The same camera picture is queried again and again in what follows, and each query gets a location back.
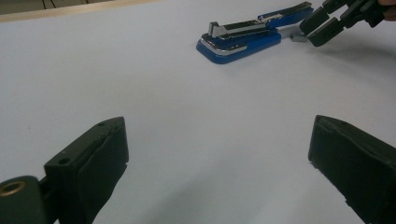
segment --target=brass insert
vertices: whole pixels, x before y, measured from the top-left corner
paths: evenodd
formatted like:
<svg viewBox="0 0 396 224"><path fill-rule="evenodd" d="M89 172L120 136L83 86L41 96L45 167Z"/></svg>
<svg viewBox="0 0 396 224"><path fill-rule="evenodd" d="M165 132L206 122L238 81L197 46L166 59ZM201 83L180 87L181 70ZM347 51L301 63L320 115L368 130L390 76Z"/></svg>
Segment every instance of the brass insert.
<svg viewBox="0 0 396 224"><path fill-rule="evenodd" d="M24 181L15 181L8 183L0 188L0 197L6 197L22 190L26 186Z"/></svg>

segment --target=screw hole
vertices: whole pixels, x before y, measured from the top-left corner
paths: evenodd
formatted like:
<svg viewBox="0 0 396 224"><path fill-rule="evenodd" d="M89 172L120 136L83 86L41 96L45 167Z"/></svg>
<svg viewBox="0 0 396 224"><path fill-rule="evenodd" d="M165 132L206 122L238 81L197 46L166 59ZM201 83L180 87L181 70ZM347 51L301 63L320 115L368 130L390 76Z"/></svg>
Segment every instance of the screw hole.
<svg viewBox="0 0 396 224"><path fill-rule="evenodd" d="M14 194L22 190L25 186L26 183L24 181L16 181L6 184L2 188L0 188L0 197L6 197L8 195Z"/></svg>
<svg viewBox="0 0 396 224"><path fill-rule="evenodd" d="M64 159L61 159L58 163L61 165L65 165L70 161L71 161L70 158L64 158Z"/></svg>

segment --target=blue plastic base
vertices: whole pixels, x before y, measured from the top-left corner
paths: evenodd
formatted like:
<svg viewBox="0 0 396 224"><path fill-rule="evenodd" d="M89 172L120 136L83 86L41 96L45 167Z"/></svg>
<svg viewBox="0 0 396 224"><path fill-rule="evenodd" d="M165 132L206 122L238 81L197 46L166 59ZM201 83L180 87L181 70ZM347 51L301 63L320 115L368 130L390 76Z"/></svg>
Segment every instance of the blue plastic base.
<svg viewBox="0 0 396 224"><path fill-rule="evenodd" d="M247 45L247 49L226 56L214 53L212 50L204 46L201 43L201 40L198 41L196 48L212 63L225 64L247 57L248 55L256 53L260 50L270 48L273 45L280 43L280 39L281 36L277 31L271 31L267 34L247 35L231 38L229 40L213 38L211 41L215 42L220 47L224 47L225 49L235 44Z"/></svg>

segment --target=white table surface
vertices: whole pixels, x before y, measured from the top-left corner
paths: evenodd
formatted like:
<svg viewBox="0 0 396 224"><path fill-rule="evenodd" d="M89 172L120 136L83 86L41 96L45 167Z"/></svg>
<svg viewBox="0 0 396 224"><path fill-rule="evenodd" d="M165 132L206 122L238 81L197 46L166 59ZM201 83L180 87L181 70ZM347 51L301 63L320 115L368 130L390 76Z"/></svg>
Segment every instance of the white table surface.
<svg viewBox="0 0 396 224"><path fill-rule="evenodd" d="M211 21L299 3L164 0L0 23L0 181L44 177L92 125L124 116L129 166L94 223L362 223L307 152L317 114L396 146L396 22L226 65L195 49Z"/></svg>

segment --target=blue stapler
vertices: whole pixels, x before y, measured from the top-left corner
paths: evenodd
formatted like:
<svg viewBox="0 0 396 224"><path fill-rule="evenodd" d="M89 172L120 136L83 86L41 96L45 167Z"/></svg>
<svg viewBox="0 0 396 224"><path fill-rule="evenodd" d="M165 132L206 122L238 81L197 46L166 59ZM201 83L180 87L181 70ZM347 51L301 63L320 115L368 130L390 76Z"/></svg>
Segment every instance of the blue stapler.
<svg viewBox="0 0 396 224"><path fill-rule="evenodd" d="M280 42L277 27L293 25L305 19L314 9L308 2L295 7L260 15L257 20L219 26L209 23L196 48L213 63L230 63Z"/></svg>

